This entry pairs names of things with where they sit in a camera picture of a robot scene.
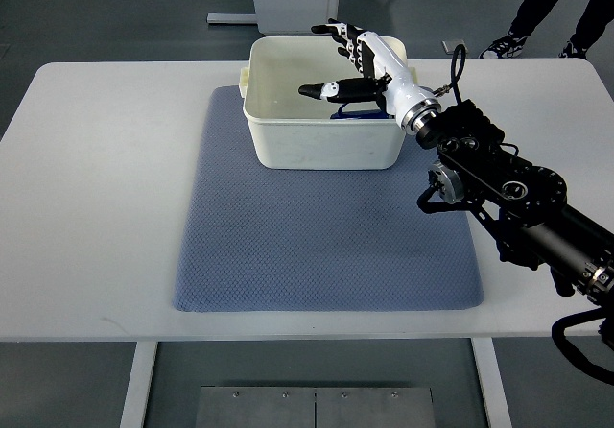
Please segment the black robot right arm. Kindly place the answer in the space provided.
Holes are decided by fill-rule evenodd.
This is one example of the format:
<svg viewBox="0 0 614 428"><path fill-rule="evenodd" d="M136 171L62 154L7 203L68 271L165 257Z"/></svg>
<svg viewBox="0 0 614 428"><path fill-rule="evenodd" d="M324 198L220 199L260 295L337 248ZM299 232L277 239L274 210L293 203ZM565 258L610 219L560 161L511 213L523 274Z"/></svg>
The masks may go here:
<svg viewBox="0 0 614 428"><path fill-rule="evenodd" d="M551 335L571 365L612 384L612 371L592 363L566 331L598 321L602 341L613 344L613 235L567 203L567 186L558 173L519 156L504 132L461 97L465 59L459 44L450 83L437 90L453 92L455 104L429 117L416 133L418 145L436 150L438 157L417 205L426 214L470 212L495 240L501 261L531 270L546 264L560 296L580 293L595 304L556 321Z"/></svg>

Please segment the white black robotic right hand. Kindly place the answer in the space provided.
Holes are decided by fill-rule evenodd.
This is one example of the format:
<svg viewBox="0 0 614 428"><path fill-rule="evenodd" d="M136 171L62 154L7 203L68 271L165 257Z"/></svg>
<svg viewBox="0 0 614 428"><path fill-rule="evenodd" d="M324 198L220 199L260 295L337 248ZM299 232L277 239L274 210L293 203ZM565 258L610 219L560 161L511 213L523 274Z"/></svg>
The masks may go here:
<svg viewBox="0 0 614 428"><path fill-rule="evenodd" d="M331 36L361 76L304 84L300 95L340 105L374 102L407 134L417 134L441 112L436 96L414 81L407 64L378 34L335 19L313 26L312 32Z"/></svg>

